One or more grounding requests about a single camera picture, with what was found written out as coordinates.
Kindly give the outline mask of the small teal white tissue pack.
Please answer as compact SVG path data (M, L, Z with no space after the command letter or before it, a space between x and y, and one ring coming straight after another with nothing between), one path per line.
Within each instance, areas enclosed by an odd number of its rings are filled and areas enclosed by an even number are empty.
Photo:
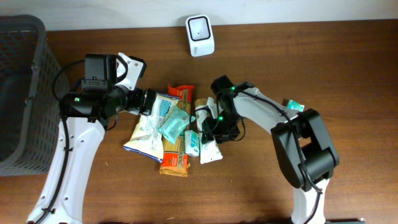
M185 135L185 153L192 157L200 155L199 136L192 130L186 130Z

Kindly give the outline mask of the teal kleenex tissue pack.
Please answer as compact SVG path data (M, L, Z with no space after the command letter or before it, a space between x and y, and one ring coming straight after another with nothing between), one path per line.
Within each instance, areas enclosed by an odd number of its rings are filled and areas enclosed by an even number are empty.
M289 100L287 105L286 105L286 108L288 108L290 110L297 110L299 112L303 112L304 109L305 109L305 106L300 104L300 103L298 103L298 102L296 102L296 101L294 101L294 100Z

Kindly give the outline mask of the orange spaghetti packet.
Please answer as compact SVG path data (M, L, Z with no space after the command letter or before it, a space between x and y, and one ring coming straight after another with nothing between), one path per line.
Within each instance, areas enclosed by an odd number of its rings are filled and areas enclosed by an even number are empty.
M190 114L193 85L180 85L171 87L168 85L168 94L178 98L177 106ZM184 132L177 138L176 143L172 144L168 140L163 139L164 158L160 165L160 174L174 175L179 177L188 176L188 155L185 153L185 136Z

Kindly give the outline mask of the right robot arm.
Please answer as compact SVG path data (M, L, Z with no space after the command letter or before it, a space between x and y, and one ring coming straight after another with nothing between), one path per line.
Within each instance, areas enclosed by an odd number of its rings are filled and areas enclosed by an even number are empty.
M235 85L226 75L215 79L211 90L215 106L201 124L202 141L240 141L246 128L238 124L256 123L271 135L280 170L293 187L290 222L326 223L325 191L340 160L320 114L289 109L252 83Z

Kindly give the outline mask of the teal wipes packet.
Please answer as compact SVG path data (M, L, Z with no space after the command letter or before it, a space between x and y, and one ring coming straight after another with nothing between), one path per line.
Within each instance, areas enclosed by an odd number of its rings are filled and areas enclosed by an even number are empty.
M180 134L184 132L185 128L194 120L195 118L193 116L174 105L171 107L164 124L158 128L158 131L171 144L175 144Z

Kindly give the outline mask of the white tube with cork cap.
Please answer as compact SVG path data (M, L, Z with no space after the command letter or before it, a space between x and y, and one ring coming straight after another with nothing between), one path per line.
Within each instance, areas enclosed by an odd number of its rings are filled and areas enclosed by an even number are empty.
M223 158L221 151L216 141L211 141L206 144L201 143L202 122L207 117L212 117L210 109L206 105L207 98L200 98L195 101L195 117L197 122L197 130L199 130L199 144L200 144L200 163L206 164L213 161L218 161Z

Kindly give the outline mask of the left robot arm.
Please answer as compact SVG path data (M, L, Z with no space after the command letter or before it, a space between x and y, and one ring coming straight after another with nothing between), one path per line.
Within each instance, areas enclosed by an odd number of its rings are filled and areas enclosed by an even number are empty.
M146 62L123 53L88 54L85 75L56 97L60 123L55 154L28 223L81 223L83 200L95 154L120 112L149 116L154 90L136 88Z

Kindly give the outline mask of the white blue snack bag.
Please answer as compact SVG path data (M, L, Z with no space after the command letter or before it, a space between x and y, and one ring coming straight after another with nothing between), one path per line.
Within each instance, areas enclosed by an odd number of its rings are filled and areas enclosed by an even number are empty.
M157 93L152 112L149 116L141 115L130 140L123 149L150 157L161 163L164 156L162 134L159 128L164 124L170 109L179 101L179 97Z

